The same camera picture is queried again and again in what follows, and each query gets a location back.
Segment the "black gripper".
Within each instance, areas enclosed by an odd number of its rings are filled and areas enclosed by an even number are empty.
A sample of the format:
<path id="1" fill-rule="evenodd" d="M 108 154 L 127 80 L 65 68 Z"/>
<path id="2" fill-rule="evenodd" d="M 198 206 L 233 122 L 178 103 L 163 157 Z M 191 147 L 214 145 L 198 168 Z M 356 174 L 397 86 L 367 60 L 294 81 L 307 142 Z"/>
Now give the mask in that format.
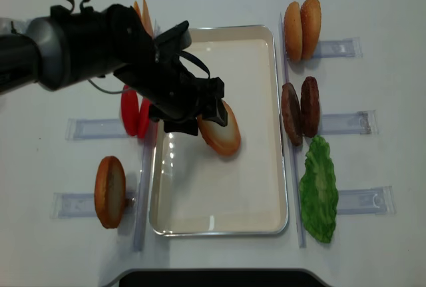
<path id="1" fill-rule="evenodd" d="M 228 113 L 222 101 L 224 82 L 212 78 L 208 68 L 196 57 L 185 57 L 204 71 L 207 77 L 194 76 L 173 57 L 166 63 L 126 65 L 116 70 L 114 76 L 147 98 L 155 107 L 150 115 L 154 120 L 164 120 L 165 133 L 198 135 L 195 119 L 201 115 L 221 127 L 228 124 Z"/>

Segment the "black robot base front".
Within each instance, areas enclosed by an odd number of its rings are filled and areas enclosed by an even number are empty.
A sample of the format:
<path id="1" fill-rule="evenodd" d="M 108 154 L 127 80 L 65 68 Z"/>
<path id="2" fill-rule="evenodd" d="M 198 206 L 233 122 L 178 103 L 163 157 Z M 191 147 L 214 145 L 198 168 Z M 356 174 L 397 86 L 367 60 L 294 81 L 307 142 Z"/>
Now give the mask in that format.
<path id="1" fill-rule="evenodd" d="M 125 274 L 119 286 L 325 286 L 299 270 L 215 269 L 139 270 Z"/>

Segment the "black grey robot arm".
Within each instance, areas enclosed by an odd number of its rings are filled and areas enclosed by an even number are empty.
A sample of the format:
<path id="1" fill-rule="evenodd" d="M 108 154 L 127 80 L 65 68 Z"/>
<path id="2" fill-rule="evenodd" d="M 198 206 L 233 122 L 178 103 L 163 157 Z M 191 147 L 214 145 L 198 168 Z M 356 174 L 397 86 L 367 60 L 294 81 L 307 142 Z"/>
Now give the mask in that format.
<path id="1" fill-rule="evenodd" d="M 183 65 L 188 60 L 203 67 L 187 52 L 191 42 L 187 21 L 151 37 L 132 7 L 114 4 L 101 12 L 85 7 L 73 14 L 53 6 L 25 33 L 1 36 L 1 92 L 30 83 L 58 91 L 113 74 L 150 101 L 152 121 L 163 121 L 168 132 L 197 135 L 197 118 L 224 127 L 228 114 L 224 82 L 195 77 Z"/>

